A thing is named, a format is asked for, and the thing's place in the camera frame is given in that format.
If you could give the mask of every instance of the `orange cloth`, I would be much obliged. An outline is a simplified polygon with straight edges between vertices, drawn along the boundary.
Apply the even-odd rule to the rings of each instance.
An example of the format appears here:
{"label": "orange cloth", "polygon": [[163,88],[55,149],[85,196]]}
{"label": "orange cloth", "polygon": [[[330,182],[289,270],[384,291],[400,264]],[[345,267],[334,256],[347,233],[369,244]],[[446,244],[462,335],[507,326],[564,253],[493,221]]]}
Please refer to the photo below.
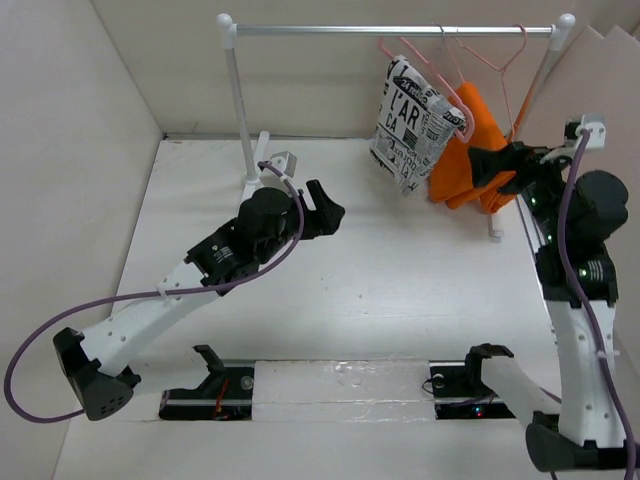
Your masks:
{"label": "orange cloth", "polygon": [[468,151],[469,147],[500,150],[507,141],[475,85],[465,82],[456,93],[473,113],[476,127],[469,143],[462,143],[456,137],[449,141],[429,176],[429,198],[436,203],[447,202],[453,209],[480,200],[485,212],[495,213],[514,198],[498,193],[498,188],[507,183],[514,172],[500,172],[486,187],[473,188]]}

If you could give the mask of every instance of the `orange towel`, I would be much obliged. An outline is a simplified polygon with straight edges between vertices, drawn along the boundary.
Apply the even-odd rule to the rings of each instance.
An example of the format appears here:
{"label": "orange towel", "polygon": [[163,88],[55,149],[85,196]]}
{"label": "orange towel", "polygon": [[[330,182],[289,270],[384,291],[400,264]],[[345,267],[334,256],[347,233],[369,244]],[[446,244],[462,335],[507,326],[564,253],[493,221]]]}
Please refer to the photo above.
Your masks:
{"label": "orange towel", "polygon": [[467,144],[456,137],[449,141],[429,176],[429,198],[436,203],[447,202],[453,209],[480,200],[485,212],[495,213],[514,198],[498,193],[498,188],[507,183],[514,172],[501,172],[486,187],[473,188],[468,151],[469,147],[500,150],[507,141],[475,85],[465,82],[456,93],[473,113],[476,128]]}

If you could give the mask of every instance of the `clothes rack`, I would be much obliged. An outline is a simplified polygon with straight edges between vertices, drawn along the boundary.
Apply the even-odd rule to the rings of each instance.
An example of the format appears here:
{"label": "clothes rack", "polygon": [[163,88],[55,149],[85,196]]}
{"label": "clothes rack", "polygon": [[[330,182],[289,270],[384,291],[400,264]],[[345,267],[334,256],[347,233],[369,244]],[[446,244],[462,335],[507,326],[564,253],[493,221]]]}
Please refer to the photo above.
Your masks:
{"label": "clothes rack", "polygon": [[[264,37],[264,36],[294,36],[294,35],[343,35],[343,36],[369,36],[369,37],[509,37],[522,36],[519,26],[486,27],[486,26],[361,26],[361,25],[239,25],[234,23],[230,15],[222,13],[218,15],[217,24],[222,36],[222,44],[225,50],[225,59],[233,103],[236,110],[240,143],[244,156],[247,174],[244,178],[244,192],[242,199],[253,194],[259,185],[259,172],[257,164],[264,160],[264,152],[269,141],[269,133],[261,132],[255,152],[251,148],[247,114],[242,98],[240,86],[240,74],[236,59],[235,45],[238,37]],[[518,113],[516,125],[522,126],[526,120],[526,114],[535,98],[544,85],[551,68],[558,59],[571,29],[575,25],[575,17],[571,14],[561,15],[557,24],[547,26],[525,27],[527,35],[532,38],[548,38],[547,51],[540,62],[538,70],[533,77],[531,85],[525,96],[525,100]],[[518,136],[515,131],[512,140]],[[499,240],[503,230],[496,214],[489,216],[489,235]]]}

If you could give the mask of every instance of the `white end cap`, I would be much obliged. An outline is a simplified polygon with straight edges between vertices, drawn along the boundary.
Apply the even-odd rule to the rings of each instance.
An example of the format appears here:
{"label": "white end cap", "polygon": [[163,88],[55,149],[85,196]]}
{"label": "white end cap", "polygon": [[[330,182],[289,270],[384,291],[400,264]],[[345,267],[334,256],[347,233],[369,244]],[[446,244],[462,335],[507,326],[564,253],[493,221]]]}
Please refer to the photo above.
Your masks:
{"label": "white end cap", "polygon": [[554,25],[553,33],[551,34],[551,40],[549,41],[549,50],[558,52],[562,50],[564,42],[567,41],[571,29],[576,24],[576,17],[570,13],[560,15],[558,23]]}
{"label": "white end cap", "polygon": [[222,45],[224,46],[225,50],[231,50],[233,47],[235,47],[236,44],[236,24],[233,23],[231,15],[228,15],[226,13],[221,13],[220,15],[218,15],[216,23],[218,24],[220,34],[222,35]]}

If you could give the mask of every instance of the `white table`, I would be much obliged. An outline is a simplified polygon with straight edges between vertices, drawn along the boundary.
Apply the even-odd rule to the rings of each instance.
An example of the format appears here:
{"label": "white table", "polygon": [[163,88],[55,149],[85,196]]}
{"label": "white table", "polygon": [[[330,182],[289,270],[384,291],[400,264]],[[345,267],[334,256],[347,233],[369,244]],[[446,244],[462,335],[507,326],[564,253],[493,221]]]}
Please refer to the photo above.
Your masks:
{"label": "white table", "polygon": [[[272,274],[192,314],[151,350],[179,355],[209,343],[223,359],[413,359],[403,360],[408,393],[398,396],[395,375],[366,382],[381,398],[419,408],[353,423],[357,408],[332,409],[366,400],[369,390],[354,396],[336,387],[322,376],[335,374],[327,362],[309,363],[308,376],[304,364],[288,364],[290,381],[282,371],[256,374],[256,395],[266,403],[286,397],[291,408],[300,391],[311,392],[304,402],[329,404],[331,415],[276,409],[243,424],[171,423],[155,420],[156,396],[141,397],[106,421],[74,420],[56,479],[544,478],[529,464],[517,422],[435,422],[429,400],[416,393],[425,360],[460,359],[487,341],[508,345],[534,379],[559,391],[550,322],[515,205],[500,213],[503,241],[491,243],[473,206],[450,211],[401,198],[364,140],[270,142],[270,153],[282,150],[298,157],[298,188],[318,178],[346,208],[340,230],[302,242]],[[121,293],[152,287],[234,216],[241,159],[235,141],[161,144]],[[267,372],[271,364],[260,365]],[[333,387],[314,396],[310,379],[326,378]]]}

